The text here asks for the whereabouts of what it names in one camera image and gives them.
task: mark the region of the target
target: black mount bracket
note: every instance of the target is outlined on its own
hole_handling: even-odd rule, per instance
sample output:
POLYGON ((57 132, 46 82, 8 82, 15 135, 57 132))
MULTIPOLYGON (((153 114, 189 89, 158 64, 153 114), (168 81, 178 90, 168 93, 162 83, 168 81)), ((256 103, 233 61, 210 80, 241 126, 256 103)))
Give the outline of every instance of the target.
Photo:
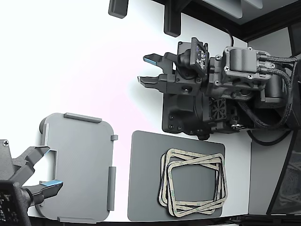
POLYGON ((164 12, 164 33, 173 37, 181 34, 181 12, 191 0, 166 0, 164 12))
POLYGON ((110 0, 109 14, 123 19, 127 15, 128 0, 110 0))
MULTIPOLYGON (((173 37, 181 34, 181 12, 192 0, 166 0, 164 33, 173 37)), ((120 19, 127 15, 128 0, 110 0, 109 14, 120 19)))

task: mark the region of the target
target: dark gray mat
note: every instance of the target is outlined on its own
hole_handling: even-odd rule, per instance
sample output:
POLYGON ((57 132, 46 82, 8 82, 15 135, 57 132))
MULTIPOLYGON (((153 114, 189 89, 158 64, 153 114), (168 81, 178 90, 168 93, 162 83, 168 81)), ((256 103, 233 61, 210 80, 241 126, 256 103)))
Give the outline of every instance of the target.
MULTIPOLYGON (((130 184, 127 216, 131 221, 171 221, 217 218, 222 208, 214 214, 194 213, 182 218, 171 216, 158 202, 161 156, 170 148, 201 154, 221 153, 223 144, 136 131, 132 137, 130 184)), ((175 197, 178 201, 211 200, 214 196, 215 171, 197 165, 173 169, 175 197)))

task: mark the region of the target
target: gray lid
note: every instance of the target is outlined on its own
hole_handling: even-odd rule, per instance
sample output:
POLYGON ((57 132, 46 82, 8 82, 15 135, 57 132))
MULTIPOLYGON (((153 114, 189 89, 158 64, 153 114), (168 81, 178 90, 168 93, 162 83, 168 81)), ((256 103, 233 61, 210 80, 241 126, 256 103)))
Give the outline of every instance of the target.
POLYGON ((63 181, 63 187, 57 196, 37 205, 38 212, 61 222, 105 220, 114 210, 115 169, 111 166, 113 141, 118 138, 110 124, 55 113, 41 122, 40 131, 42 144, 56 151, 55 179, 63 181))

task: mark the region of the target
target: white backdrop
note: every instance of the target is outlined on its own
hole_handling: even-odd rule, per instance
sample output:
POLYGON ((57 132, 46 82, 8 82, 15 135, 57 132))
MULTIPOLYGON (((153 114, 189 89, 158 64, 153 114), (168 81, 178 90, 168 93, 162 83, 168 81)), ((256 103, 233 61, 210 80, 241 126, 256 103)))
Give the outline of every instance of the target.
MULTIPOLYGON (((151 0, 130 0, 124 19, 110 16, 108 7, 109 0, 0 1, 0 138, 9 140, 12 156, 17 157, 27 147, 40 144, 39 124, 52 113, 107 121, 119 140, 114 142, 113 154, 115 211, 106 221, 128 221, 132 133, 164 134, 163 95, 137 82, 137 76, 157 76, 161 70, 145 63, 143 56, 176 53, 177 42, 191 37, 208 42, 210 55, 215 56, 230 39, 187 15, 182 15, 179 37, 165 35, 164 6, 151 0)), ((235 39, 235 46, 247 44, 235 39)), ((214 134, 210 141, 226 147, 229 196, 222 217, 247 214, 250 138, 246 133, 214 134)), ((48 154, 38 162, 26 185, 51 180, 52 160, 48 154)), ((34 208, 29 214, 39 216, 34 208)))

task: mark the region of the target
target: gray plastic tray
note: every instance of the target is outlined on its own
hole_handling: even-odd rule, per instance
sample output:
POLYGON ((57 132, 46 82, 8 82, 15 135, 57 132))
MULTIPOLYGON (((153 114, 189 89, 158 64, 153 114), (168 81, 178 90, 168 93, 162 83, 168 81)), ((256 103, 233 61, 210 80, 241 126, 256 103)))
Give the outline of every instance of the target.
POLYGON ((40 124, 42 145, 55 150, 55 179, 63 181, 57 196, 36 209, 61 222, 96 223, 114 210, 115 167, 112 127, 98 118, 55 113, 40 124))
MULTIPOLYGON (((132 137, 130 183, 127 216, 131 221, 172 221, 217 218, 214 214, 194 213, 182 218, 171 216, 158 202, 161 156, 170 148, 201 154, 221 153, 223 144, 136 131, 132 137)), ((215 171, 197 165, 173 169, 175 196, 181 201, 211 200, 214 196, 215 171)))

